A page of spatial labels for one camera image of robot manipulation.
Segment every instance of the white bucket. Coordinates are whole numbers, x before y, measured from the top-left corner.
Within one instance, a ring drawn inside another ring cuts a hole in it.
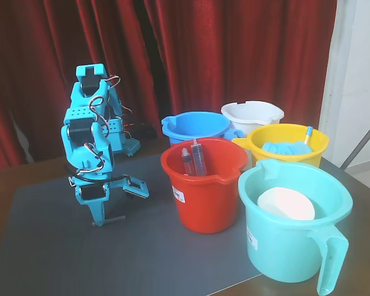
[[[243,137],[247,137],[250,132],[263,126],[279,123],[284,117],[284,111],[273,104],[261,101],[247,101],[243,104],[230,103],[222,106],[222,114],[230,120],[232,128],[242,130]],[[244,168],[248,170],[252,167],[252,153],[248,153],[249,162]]]

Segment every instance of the blue bucket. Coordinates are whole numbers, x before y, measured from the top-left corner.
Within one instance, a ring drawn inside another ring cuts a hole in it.
[[[242,137],[241,130],[230,128],[230,120],[213,112],[186,112],[169,116],[162,120],[162,125],[163,134],[170,138],[171,144],[206,137],[228,140]]]
[[[272,215],[257,205],[273,187],[299,191],[314,205],[310,221]],[[347,254],[348,240],[334,226],[352,209],[346,188],[315,166],[260,160],[239,179],[247,215],[248,256],[264,275],[281,282],[302,282],[319,272],[317,292],[331,293]]]

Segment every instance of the metal stand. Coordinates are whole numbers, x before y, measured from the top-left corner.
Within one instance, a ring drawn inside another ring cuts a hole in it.
[[[341,169],[345,170],[352,160],[359,154],[360,150],[366,145],[366,143],[370,140],[370,130],[367,132],[366,135],[364,135],[363,139],[359,142],[359,144],[355,147],[355,149],[352,151],[350,156],[344,161],[342,166],[340,167]]]

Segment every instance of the bucket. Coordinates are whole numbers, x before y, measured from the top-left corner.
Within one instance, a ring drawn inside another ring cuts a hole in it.
[[[315,219],[292,220],[257,206],[259,196],[273,187],[299,191],[315,209]],[[317,292],[331,293],[348,249],[334,226],[352,209],[346,188],[328,173],[304,163],[262,160],[239,179],[247,217],[247,250],[252,264],[281,282],[302,282],[319,272]]]
[[[230,128],[230,120],[213,112],[186,112],[162,120],[163,134],[170,138],[170,144],[198,138],[219,137],[228,140],[241,138],[242,131]]]
[[[230,120],[232,128],[242,130],[244,137],[263,125],[279,123],[284,117],[284,111],[280,108],[261,101],[247,101],[244,104],[226,104],[222,106],[221,112]],[[245,151],[249,159],[245,170],[249,170],[252,167],[252,153],[250,150]]]
[[[169,175],[179,219],[195,232],[215,233],[228,228],[237,217],[240,171],[247,154],[221,138],[197,140],[202,145],[207,176],[186,176],[181,151],[191,151],[192,141],[173,145],[162,154],[162,167]]]
[[[278,125],[266,125],[252,131],[247,138],[233,139],[232,141],[244,149],[252,151],[253,165],[258,160],[275,158],[283,162],[303,162],[315,167],[321,163],[322,153],[327,149],[329,138],[320,131],[313,129],[308,145],[312,153],[302,155],[281,155],[264,151],[265,142],[303,142],[306,137],[307,126],[280,123]]]

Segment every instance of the yellow bucket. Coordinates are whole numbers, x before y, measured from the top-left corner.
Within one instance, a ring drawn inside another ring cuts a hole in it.
[[[261,159],[275,158],[283,162],[302,162],[319,167],[322,153],[327,149],[329,137],[313,129],[313,134],[308,140],[312,153],[302,155],[281,155],[262,150],[265,142],[289,142],[304,141],[306,138],[307,126],[280,123],[277,125],[265,125],[252,131],[247,138],[233,139],[232,142],[244,149],[252,151],[252,163]]]

